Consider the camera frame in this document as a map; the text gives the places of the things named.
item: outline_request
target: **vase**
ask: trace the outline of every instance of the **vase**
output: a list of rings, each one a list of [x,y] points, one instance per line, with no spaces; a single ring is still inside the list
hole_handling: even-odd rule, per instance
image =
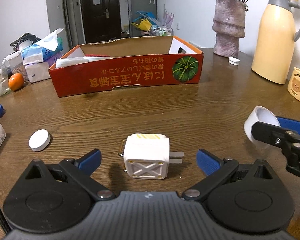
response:
[[[216,0],[212,29],[216,34],[213,52],[223,57],[237,57],[239,38],[245,36],[245,7],[238,0]]]

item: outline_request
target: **yellow thermos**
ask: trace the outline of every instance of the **yellow thermos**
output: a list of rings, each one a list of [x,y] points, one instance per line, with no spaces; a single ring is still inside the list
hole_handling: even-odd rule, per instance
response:
[[[251,69],[260,76],[285,84],[293,56],[296,33],[291,7],[300,6],[290,0],[269,0],[259,27],[258,42]]]

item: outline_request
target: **gray ribbed panel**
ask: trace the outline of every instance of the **gray ribbed panel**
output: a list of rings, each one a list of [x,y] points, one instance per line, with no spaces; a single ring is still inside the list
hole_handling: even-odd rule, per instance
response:
[[[286,232],[268,236],[234,233],[215,223],[198,202],[176,192],[121,192],[95,204],[78,225],[51,235],[14,230],[5,240],[293,240]]]

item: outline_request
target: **dark brown door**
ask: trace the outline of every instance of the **dark brown door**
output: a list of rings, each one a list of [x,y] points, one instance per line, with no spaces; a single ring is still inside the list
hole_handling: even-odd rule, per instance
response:
[[[81,0],[86,43],[121,37],[119,0]]]

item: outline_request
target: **screw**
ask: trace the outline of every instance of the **screw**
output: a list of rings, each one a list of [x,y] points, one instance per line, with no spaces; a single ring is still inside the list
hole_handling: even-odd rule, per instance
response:
[[[99,198],[110,198],[112,195],[113,193],[109,189],[103,189],[97,192],[97,196]]]
[[[300,143],[293,143],[292,144],[294,147],[300,148]]]
[[[193,198],[193,197],[199,197],[200,196],[200,191],[197,189],[188,189],[185,191],[185,195],[187,197]]]

